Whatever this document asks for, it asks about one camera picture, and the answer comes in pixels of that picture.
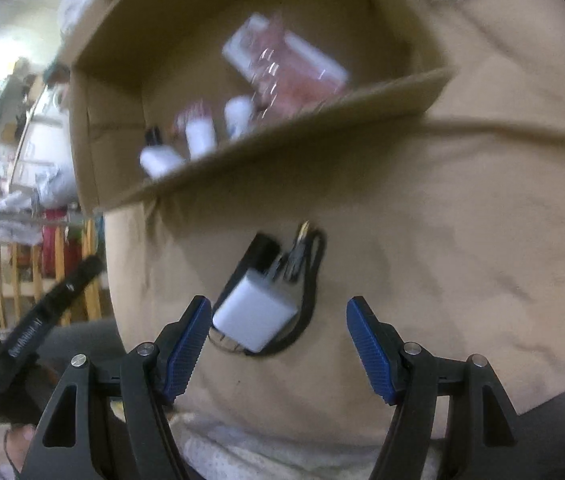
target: black bottle cap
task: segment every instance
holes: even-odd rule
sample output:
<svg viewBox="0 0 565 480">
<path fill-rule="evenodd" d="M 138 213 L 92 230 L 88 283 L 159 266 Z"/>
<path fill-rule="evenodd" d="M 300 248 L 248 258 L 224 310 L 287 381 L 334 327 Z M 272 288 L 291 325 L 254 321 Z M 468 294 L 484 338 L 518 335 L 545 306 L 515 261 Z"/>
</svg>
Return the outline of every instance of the black bottle cap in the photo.
<svg viewBox="0 0 565 480">
<path fill-rule="evenodd" d="M 152 126 L 145 132 L 145 144 L 147 144 L 147 146 L 161 146 L 162 143 L 162 135 L 160 135 L 159 127 Z"/>
</svg>

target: red object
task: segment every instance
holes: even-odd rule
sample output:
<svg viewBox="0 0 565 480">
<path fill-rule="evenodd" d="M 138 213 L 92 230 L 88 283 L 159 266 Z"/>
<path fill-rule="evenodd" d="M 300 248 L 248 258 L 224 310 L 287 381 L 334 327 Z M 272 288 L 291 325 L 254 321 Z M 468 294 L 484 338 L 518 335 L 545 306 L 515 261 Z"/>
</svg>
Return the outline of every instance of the red object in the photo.
<svg viewBox="0 0 565 480">
<path fill-rule="evenodd" d="M 62 220 L 67 215 L 67 209 L 47 209 L 44 217 L 47 220 Z M 42 275 L 45 278 L 56 277 L 56 227 L 42 228 Z M 82 260 L 82 244 L 79 240 L 65 240 L 65 275 L 78 267 Z"/>
</svg>

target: wooden baluster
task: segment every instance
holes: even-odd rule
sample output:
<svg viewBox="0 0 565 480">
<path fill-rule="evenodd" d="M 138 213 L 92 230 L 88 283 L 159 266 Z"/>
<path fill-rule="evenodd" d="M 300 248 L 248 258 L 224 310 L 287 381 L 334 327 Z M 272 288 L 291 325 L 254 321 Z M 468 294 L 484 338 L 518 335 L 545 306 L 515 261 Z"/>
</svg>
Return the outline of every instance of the wooden baluster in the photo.
<svg viewBox="0 0 565 480">
<path fill-rule="evenodd" d="M 65 279 L 65 233 L 63 227 L 56 227 L 56 282 L 61 282 Z M 60 319 L 62 326 L 67 326 L 71 320 L 70 308 L 65 311 Z"/>
<path fill-rule="evenodd" d="M 16 324 L 20 321 L 20 278 L 18 276 L 18 244 L 11 244 L 11 280 L 14 290 L 14 313 L 16 314 Z"/>
<path fill-rule="evenodd" d="M 96 225 L 92 219 L 87 222 L 86 227 L 83 229 L 82 240 L 83 258 L 88 257 L 90 254 L 96 254 Z M 100 286 L 98 278 L 89 283 L 85 289 L 86 314 L 89 321 L 102 319 L 99 290 Z"/>
<path fill-rule="evenodd" d="M 32 248 L 32 273 L 34 276 L 34 300 L 42 298 L 42 274 L 40 273 L 40 245 Z"/>
<path fill-rule="evenodd" d="M 6 328 L 5 298 L 2 283 L 2 249 L 0 248 L 0 328 Z"/>
</svg>

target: cardboard box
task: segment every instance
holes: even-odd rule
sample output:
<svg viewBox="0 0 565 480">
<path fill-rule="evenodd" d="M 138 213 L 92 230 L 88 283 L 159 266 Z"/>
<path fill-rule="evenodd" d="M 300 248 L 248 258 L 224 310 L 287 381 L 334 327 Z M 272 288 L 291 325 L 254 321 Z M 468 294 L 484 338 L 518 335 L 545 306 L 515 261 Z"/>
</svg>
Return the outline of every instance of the cardboard box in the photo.
<svg viewBox="0 0 565 480">
<path fill-rule="evenodd" d="M 351 91 L 228 142 L 224 105 L 252 89 L 222 47 L 253 12 L 277 11 L 289 30 L 349 71 Z M 72 67 L 70 128 L 82 206 L 109 210 L 304 136 L 424 112 L 450 76 L 410 0 L 114 0 Z M 168 130 L 175 113 L 200 98 L 213 107 L 218 150 L 150 181 L 138 163 L 146 128 Z"/>
</svg>

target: metal screw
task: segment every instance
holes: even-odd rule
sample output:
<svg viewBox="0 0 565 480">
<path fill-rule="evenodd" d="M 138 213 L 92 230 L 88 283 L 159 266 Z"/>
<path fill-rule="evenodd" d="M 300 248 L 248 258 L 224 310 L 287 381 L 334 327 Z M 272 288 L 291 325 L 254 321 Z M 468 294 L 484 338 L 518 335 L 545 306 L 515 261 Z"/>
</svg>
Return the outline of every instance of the metal screw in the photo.
<svg viewBox="0 0 565 480">
<path fill-rule="evenodd" d="M 423 347 L 421 347 L 418 343 L 405 343 L 403 349 L 409 355 L 418 355 L 422 351 Z"/>
<path fill-rule="evenodd" d="M 139 355 L 148 356 L 154 351 L 155 345 L 153 343 L 142 343 L 138 345 L 137 352 Z"/>
<path fill-rule="evenodd" d="M 80 368 L 85 363 L 86 363 L 86 355 L 85 354 L 74 355 L 71 358 L 71 365 L 74 368 Z"/>
<path fill-rule="evenodd" d="M 472 355 L 471 362 L 474 363 L 478 368 L 483 368 L 489 364 L 487 358 L 484 355 L 480 355 L 480 354 Z"/>
</svg>

